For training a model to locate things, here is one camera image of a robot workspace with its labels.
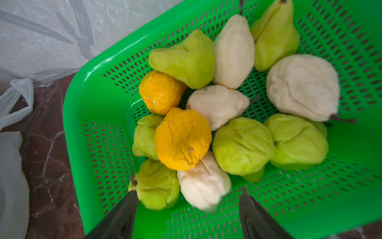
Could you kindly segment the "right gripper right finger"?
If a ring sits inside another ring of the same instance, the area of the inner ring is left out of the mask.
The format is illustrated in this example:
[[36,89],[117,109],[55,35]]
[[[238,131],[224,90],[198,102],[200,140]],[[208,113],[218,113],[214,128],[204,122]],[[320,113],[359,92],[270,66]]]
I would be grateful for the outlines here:
[[291,239],[292,236],[248,193],[242,189],[239,217],[246,239]]

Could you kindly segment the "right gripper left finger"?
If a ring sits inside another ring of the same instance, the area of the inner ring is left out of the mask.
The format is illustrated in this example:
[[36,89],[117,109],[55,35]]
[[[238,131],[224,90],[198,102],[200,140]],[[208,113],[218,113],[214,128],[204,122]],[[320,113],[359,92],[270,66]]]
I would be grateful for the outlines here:
[[131,239],[138,204],[137,192],[128,192],[84,238]]

